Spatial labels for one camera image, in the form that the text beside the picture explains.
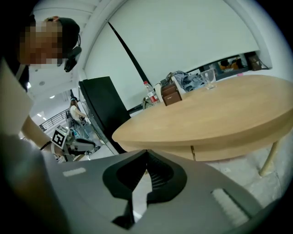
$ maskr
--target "drinking glass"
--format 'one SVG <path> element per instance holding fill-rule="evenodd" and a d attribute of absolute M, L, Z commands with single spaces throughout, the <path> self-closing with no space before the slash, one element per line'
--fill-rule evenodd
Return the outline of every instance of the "drinking glass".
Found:
<path fill-rule="evenodd" d="M 210 90 L 217 86 L 214 69 L 209 69 L 201 72 L 201 77 L 206 85 L 206 89 Z"/>

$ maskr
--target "white window shade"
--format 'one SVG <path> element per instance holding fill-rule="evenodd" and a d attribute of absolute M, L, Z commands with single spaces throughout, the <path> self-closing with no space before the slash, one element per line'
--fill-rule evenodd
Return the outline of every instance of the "white window shade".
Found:
<path fill-rule="evenodd" d="M 127 110 L 141 104 L 147 96 L 140 75 L 108 24 L 89 54 L 85 73 L 88 79 L 109 76 Z"/>
<path fill-rule="evenodd" d="M 128 0 L 109 21 L 153 85 L 169 72 L 259 50 L 223 0 Z"/>

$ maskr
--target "railing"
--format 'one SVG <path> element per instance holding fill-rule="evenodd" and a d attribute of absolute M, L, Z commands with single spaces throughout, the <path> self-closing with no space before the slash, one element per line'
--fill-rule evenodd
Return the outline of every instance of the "railing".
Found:
<path fill-rule="evenodd" d="M 43 132 L 45 132 L 46 130 L 52 128 L 53 126 L 55 126 L 56 124 L 58 124 L 59 122 L 66 120 L 66 111 L 68 109 L 60 112 L 59 114 L 53 116 L 52 118 L 46 120 L 45 122 L 43 122 L 41 125 L 39 125 L 39 127 L 43 130 Z"/>

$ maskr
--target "bottle label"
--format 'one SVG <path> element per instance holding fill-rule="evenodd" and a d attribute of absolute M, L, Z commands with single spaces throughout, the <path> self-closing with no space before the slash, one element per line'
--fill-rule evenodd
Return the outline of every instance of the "bottle label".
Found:
<path fill-rule="evenodd" d="M 149 93 L 147 94 L 147 96 L 151 99 L 151 102 L 156 102 L 156 101 L 158 101 L 158 97 L 157 97 L 155 91 L 149 92 Z"/>

